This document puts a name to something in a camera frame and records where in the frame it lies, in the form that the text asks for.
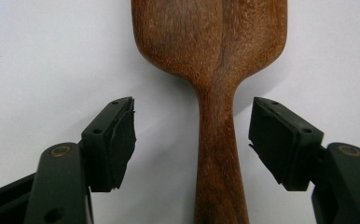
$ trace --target white backdrop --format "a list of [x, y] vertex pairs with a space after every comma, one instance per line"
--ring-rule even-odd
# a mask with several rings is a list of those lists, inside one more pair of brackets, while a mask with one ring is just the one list
[[[315, 223], [311, 194], [278, 186], [247, 146], [253, 97], [276, 100], [360, 147], [360, 1], [289, 1], [284, 53], [236, 92], [234, 119], [252, 223]], [[0, 187], [80, 134], [106, 104], [135, 98], [136, 149], [121, 189], [92, 195], [95, 221], [192, 223], [198, 103], [153, 67], [132, 34], [130, 1], [0, 0]]]

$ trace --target spoon handle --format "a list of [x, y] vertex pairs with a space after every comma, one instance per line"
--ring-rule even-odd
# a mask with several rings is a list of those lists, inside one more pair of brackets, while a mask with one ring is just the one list
[[198, 92], [200, 146], [195, 223], [249, 223], [232, 117], [233, 92]]

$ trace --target wooden spoon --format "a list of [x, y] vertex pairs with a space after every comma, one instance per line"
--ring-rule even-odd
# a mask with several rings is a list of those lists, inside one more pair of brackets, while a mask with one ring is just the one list
[[200, 104], [195, 223], [248, 223], [232, 101], [281, 54], [286, 0], [132, 0], [142, 55], [196, 90]]

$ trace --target black clamp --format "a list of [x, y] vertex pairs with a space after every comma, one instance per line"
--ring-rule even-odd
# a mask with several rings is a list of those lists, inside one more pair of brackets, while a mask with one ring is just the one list
[[0, 188], [0, 223], [93, 223], [90, 190], [119, 189], [135, 147], [133, 99], [118, 99], [78, 144], [46, 149], [37, 172]]
[[323, 132], [285, 106], [255, 98], [251, 147], [279, 184], [304, 191], [309, 182], [317, 223], [360, 223], [360, 148], [343, 143], [321, 147]]

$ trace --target metal rivet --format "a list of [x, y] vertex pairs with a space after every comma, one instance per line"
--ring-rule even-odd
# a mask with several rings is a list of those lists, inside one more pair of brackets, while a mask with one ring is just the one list
[[52, 149], [50, 151], [49, 155], [51, 155], [51, 157], [62, 157], [67, 154], [70, 154], [71, 151], [72, 151], [72, 148], [69, 146], [59, 146], [59, 147], [55, 147], [54, 149]]
[[349, 146], [340, 146], [338, 147], [338, 149], [348, 155], [348, 156], [353, 156], [353, 157], [359, 157], [360, 156], [360, 150], [358, 150], [357, 148], [354, 147], [349, 147]]

